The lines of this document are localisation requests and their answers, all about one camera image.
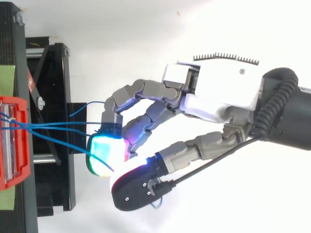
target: white background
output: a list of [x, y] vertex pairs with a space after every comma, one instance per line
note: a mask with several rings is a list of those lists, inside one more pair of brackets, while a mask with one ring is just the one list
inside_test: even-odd
[[[52, 43], [70, 48], [73, 102], [103, 101], [136, 79], [161, 81], [167, 63], [216, 51], [260, 59], [263, 72], [290, 67], [300, 86], [311, 87], [305, 0], [14, 2], [25, 10], [27, 36], [52, 36]], [[124, 123], [149, 104], [142, 101], [124, 113]], [[100, 121], [102, 111], [100, 104], [89, 106], [88, 120]], [[221, 129], [178, 116], [138, 152], [152, 155]], [[240, 150], [178, 185], [159, 210], [117, 210], [109, 181], [88, 172], [84, 155], [75, 155], [75, 179], [76, 207], [39, 218], [40, 233], [311, 232], [311, 154], [285, 146], [258, 142]]]

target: black metal stand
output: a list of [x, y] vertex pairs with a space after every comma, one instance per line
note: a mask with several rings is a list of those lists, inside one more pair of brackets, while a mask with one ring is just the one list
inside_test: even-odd
[[[29, 102], [24, 26], [14, 22], [20, 12], [10, 2], [0, 2], [0, 65], [15, 66], [14, 95]], [[29, 135], [31, 174], [16, 185], [13, 211], [0, 211], [0, 233], [37, 233], [35, 174], [32, 137]]]
[[[21, 10], [11, 2], [0, 2], [0, 65], [15, 66], [14, 96], [28, 101], [28, 122], [68, 122], [69, 114], [85, 103], [70, 102], [67, 47], [60, 43], [49, 45], [48, 37], [26, 40], [24, 26], [16, 20], [19, 12]], [[44, 48], [43, 53], [26, 59], [26, 46], [36, 48], [38, 45]], [[70, 121], [86, 122], [86, 109]], [[75, 129], [86, 132], [86, 125]], [[37, 131], [86, 149], [85, 136], [66, 131]], [[29, 149], [31, 174], [16, 185], [14, 210], [0, 211], [0, 233], [37, 233], [37, 215], [53, 215], [53, 206], [63, 206], [64, 211], [69, 211], [76, 204], [72, 155], [76, 151], [31, 135]], [[33, 151], [36, 156], [50, 155], [49, 163], [34, 165]]]
[[[27, 44], [35, 44], [27, 38]], [[31, 88], [32, 122], [68, 122], [72, 111], [83, 106], [84, 103], [70, 103], [68, 48], [61, 43], [55, 45], [37, 44], [38, 50], [44, 47], [42, 55], [27, 54], [28, 68], [33, 76], [34, 86]], [[70, 121], [86, 122], [86, 110], [80, 112], [78, 119]], [[86, 125], [80, 125], [79, 130], [86, 132]], [[48, 137], [63, 142], [86, 147], [86, 137], [75, 135], [67, 131], [40, 130]], [[53, 215], [53, 206], [63, 206], [64, 211], [70, 211], [76, 204], [74, 184], [73, 155], [75, 151], [69, 148], [33, 137], [35, 157], [35, 184], [38, 216]]]

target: red clamp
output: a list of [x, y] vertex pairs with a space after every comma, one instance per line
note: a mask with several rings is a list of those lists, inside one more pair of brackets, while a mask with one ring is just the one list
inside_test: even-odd
[[[27, 123], [27, 101], [17, 97], [0, 96], [0, 111], [11, 119]], [[19, 127], [0, 121], [1, 128]], [[8, 189], [30, 175], [28, 132], [26, 130], [0, 131], [0, 191]]]

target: green light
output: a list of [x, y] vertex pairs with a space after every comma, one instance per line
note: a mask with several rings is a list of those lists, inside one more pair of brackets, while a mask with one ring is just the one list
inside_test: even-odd
[[[90, 153], [104, 160], [113, 168], [117, 168], [124, 162], [125, 142], [123, 139], [115, 139], [107, 136], [95, 136], [92, 138]], [[99, 176], [110, 176], [110, 171], [104, 164], [89, 158], [91, 169]]]

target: black cable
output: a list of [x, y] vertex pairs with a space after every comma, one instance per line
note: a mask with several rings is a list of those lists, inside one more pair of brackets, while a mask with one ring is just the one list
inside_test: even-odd
[[208, 162], [208, 163], [206, 163], [206, 164], [204, 164], [204, 165], [198, 167], [197, 169], [195, 169], [195, 170], [189, 172], [188, 174], [186, 174], [186, 175], [184, 175], [184, 176], [178, 178], [177, 180], [175, 180], [175, 181], [173, 182], [173, 186], [174, 186], [174, 185], [177, 185], [178, 183], [184, 181], [185, 179], [188, 179], [189, 177], [191, 177], [191, 176], [193, 176], [193, 175], [199, 173], [200, 171], [203, 171], [205, 168], [208, 168], [209, 166], [212, 166], [213, 164], [215, 164], [215, 163], [221, 161], [222, 159], [224, 159], [224, 158], [227, 157], [228, 155], [233, 154], [233, 153], [236, 152], [237, 150], [239, 150], [239, 149], [241, 149], [241, 148], [243, 148], [243, 147], [245, 147], [245, 146], [247, 146], [247, 145], [249, 145], [249, 144], [251, 144], [251, 143], [253, 143], [253, 142], [257, 142], [257, 141], [259, 141], [259, 140], [262, 140], [262, 139], [263, 139], [263, 137], [254, 137], [254, 138], [252, 138], [252, 139], [250, 139], [250, 140], [247, 140], [247, 141], [245, 141], [245, 142], [242, 142], [241, 144], [238, 144], [238, 145], [235, 146], [234, 148], [228, 150], [227, 152], [223, 153], [222, 155], [218, 156], [217, 158], [213, 159], [212, 161], [210, 161], [210, 162]]
[[253, 142], [263, 140], [268, 136], [268, 132], [276, 119], [276, 116], [284, 108], [286, 103], [291, 99], [298, 86], [298, 78], [294, 71], [289, 68], [276, 68], [267, 72], [264, 78], [273, 78], [282, 80], [282, 84], [277, 92], [269, 99], [269, 101], [261, 107], [255, 116], [255, 122], [253, 123], [250, 135], [252, 139], [247, 140], [241, 144], [238, 144], [234, 148], [228, 150], [212, 161], [200, 166], [199, 168], [189, 172], [188, 174], [180, 177], [179, 179], [172, 181], [171, 187], [176, 186], [178, 183], [186, 180], [187, 178], [199, 173], [200, 171], [212, 166], [213, 164], [221, 161], [228, 155], [233, 154], [237, 150], [245, 147]]
[[263, 75], [264, 78], [281, 80], [282, 84], [276, 93], [257, 112], [250, 135], [257, 137], [267, 135], [276, 119], [298, 87], [298, 77], [289, 68], [276, 68]]

